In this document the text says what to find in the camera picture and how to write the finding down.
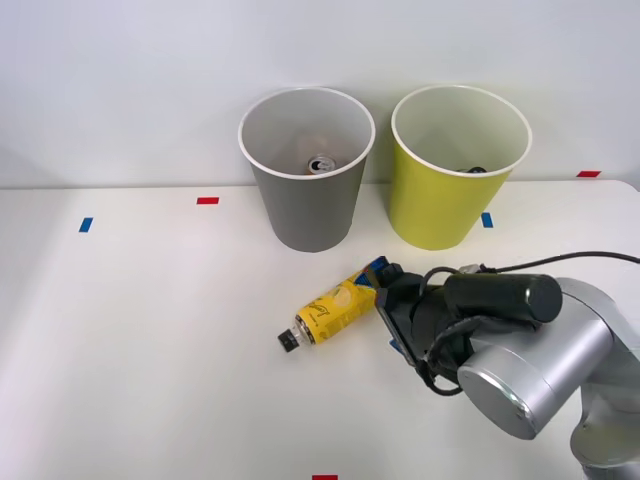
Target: can lid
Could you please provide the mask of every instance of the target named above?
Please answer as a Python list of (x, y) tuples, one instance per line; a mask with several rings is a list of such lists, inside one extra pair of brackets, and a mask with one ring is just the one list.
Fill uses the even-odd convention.
[(278, 335), (278, 340), (280, 340), (282, 348), (284, 348), (284, 351), (287, 353), (300, 346), (291, 330), (285, 330), (280, 335)]
[(333, 172), (337, 167), (337, 163), (329, 155), (320, 153), (309, 159), (308, 167), (309, 173), (312, 175), (320, 175), (322, 173)]

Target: metal cylinder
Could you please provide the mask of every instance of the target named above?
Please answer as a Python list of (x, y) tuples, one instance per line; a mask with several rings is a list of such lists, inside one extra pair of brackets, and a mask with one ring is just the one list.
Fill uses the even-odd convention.
[(478, 409), (502, 430), (533, 439), (613, 346), (605, 322), (563, 295), (560, 315), (534, 332), (475, 334), (476, 353), (458, 380)]

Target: bottle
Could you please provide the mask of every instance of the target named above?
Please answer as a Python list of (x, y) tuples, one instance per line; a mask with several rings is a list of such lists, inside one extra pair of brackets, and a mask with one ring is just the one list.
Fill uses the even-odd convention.
[(302, 307), (291, 328), (278, 335), (285, 351), (290, 352), (303, 344), (322, 343), (371, 310), (376, 291), (369, 283), (366, 271), (375, 272), (388, 264), (385, 257), (378, 257), (334, 289)]

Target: white table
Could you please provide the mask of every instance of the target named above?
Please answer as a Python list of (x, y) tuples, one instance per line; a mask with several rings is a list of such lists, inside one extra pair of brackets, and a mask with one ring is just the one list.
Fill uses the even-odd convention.
[[(252, 187), (0, 192), (0, 479), (580, 478), (578, 395), (525, 442), (464, 395), (431, 393), (375, 313), (290, 354), (276, 336), (381, 254), (415, 272), (640, 255), (638, 192), (508, 183), (487, 209), (494, 228), (441, 252), (393, 232), (385, 194), (363, 186), (348, 237), (304, 254), (277, 241)], [(590, 282), (637, 318), (637, 266), (537, 271)]]

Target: blue tape marker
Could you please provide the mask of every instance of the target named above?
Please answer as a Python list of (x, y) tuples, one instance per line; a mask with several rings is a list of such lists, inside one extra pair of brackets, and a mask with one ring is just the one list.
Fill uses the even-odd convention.
[(91, 228), (91, 222), (93, 222), (93, 217), (86, 217), (82, 221), (82, 225), (80, 225), (80, 230), (78, 230), (78, 231), (80, 233), (87, 233), (89, 231), (89, 229)]
[(482, 218), (482, 226), (484, 228), (493, 228), (493, 220), (491, 220), (491, 214), (489, 212), (484, 212), (481, 218)]

